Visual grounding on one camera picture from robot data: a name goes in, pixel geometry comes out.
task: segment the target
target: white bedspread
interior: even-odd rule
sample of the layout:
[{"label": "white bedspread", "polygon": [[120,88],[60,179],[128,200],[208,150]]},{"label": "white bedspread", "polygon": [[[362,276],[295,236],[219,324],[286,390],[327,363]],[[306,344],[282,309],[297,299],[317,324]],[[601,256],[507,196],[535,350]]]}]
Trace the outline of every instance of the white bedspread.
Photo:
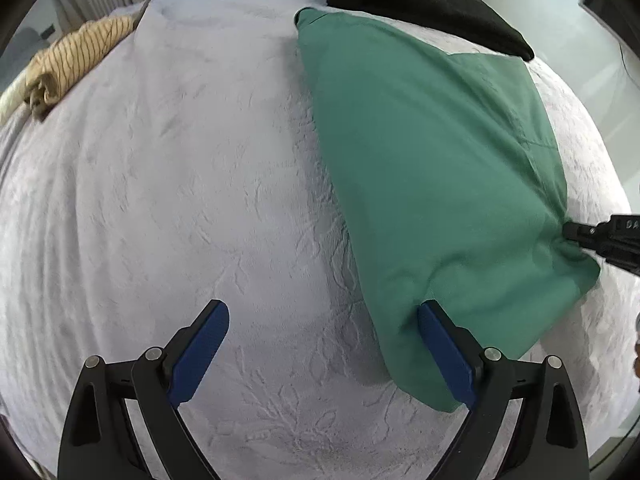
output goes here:
[{"label": "white bedspread", "polygon": [[[313,4],[153,0],[44,123],[22,107],[0,131],[0,396],[51,470],[84,359],[164,345],[210,298],[230,331],[180,411],[222,478],[424,480],[456,433],[464,410],[413,400],[380,357],[296,48],[294,13]],[[584,107],[544,63],[529,69],[573,218],[628,212]],[[637,291],[604,267],[528,354],[564,359],[591,452],[638,400]]]}]

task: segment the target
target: metal screw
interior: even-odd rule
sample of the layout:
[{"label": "metal screw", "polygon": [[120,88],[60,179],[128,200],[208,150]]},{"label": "metal screw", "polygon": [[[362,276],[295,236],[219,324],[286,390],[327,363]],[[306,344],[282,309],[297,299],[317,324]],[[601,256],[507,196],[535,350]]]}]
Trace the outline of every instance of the metal screw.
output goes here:
[{"label": "metal screw", "polygon": [[86,366],[87,368],[95,368],[98,364],[100,364],[100,358],[97,355],[88,357],[84,362],[84,366]]},{"label": "metal screw", "polygon": [[162,349],[158,348],[157,346],[150,348],[145,352],[145,357],[149,361],[155,361],[156,359],[159,359],[161,355],[162,355]]},{"label": "metal screw", "polygon": [[550,355],[548,358],[546,358],[546,362],[549,363],[549,366],[551,366],[552,368],[562,367],[562,361],[558,356],[555,355]]},{"label": "metal screw", "polygon": [[484,349],[484,357],[489,361],[499,361],[502,358],[502,354],[497,348],[489,346],[489,348]]}]

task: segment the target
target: folded black cloth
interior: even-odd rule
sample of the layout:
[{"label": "folded black cloth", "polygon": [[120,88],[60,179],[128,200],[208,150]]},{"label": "folded black cloth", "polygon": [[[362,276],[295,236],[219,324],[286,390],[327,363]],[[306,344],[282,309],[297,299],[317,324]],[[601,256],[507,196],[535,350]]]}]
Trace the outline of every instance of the folded black cloth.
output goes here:
[{"label": "folded black cloth", "polygon": [[326,0],[331,7],[363,10],[465,38],[496,52],[533,59],[522,35],[482,0]]}]

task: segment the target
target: green garment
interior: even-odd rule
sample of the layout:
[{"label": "green garment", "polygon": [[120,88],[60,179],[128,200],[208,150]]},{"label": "green garment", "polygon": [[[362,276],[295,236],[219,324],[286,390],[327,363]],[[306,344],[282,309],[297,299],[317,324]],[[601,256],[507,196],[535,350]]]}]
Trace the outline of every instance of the green garment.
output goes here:
[{"label": "green garment", "polygon": [[314,121],[389,373],[436,410],[451,397],[418,334],[438,300],[519,358],[596,282],[564,240],[553,130],[517,57],[446,54],[377,20],[303,9]]}]

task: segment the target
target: folded green fabric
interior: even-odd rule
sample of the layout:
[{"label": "folded green fabric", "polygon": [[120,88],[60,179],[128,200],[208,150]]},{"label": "folded green fabric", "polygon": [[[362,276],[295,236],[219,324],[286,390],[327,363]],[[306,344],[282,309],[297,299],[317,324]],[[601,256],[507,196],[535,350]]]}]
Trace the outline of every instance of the folded green fabric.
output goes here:
[{"label": "folded green fabric", "polygon": [[298,43],[326,164],[386,366],[457,407],[418,334],[440,302],[519,358],[596,282],[564,240],[566,182],[524,62],[446,54],[377,20],[303,9]]}]

